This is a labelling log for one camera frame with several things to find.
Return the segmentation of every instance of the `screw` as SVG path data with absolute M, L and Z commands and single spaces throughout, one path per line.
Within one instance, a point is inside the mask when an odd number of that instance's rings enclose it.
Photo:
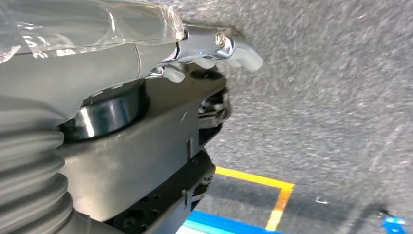
M 226 35 L 224 32 L 217 32 L 215 34 L 215 44 L 218 47 L 223 47 L 225 45 Z

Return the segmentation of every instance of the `transparent plastic cover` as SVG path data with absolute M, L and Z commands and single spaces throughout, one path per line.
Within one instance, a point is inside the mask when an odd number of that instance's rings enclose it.
M 182 21 L 166 5 L 135 0 L 0 1 L 0 63 L 17 53 L 48 58 L 183 37 Z

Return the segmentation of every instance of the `blue object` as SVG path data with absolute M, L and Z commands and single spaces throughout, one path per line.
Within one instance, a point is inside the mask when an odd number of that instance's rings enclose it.
M 193 211 L 183 226 L 208 234 L 283 234 L 201 211 Z
M 406 234 L 403 225 L 406 221 L 402 218 L 386 216 L 381 223 L 381 226 L 386 230 L 387 234 Z

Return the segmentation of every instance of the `blue floor tape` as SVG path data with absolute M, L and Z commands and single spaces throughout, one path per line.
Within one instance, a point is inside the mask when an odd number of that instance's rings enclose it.
M 207 234 L 283 234 L 201 211 L 193 211 L 183 226 Z

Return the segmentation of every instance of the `yellow floor tape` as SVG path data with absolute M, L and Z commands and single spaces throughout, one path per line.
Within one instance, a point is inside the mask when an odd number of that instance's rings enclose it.
M 277 229 L 277 226 L 282 217 L 282 213 L 284 213 L 285 206 L 287 205 L 287 202 L 294 190 L 294 184 L 223 167 L 216 167 L 215 173 L 280 189 L 280 193 L 278 195 L 274 209 L 271 212 L 267 226 L 265 227 L 265 229 L 269 231 L 275 231 Z

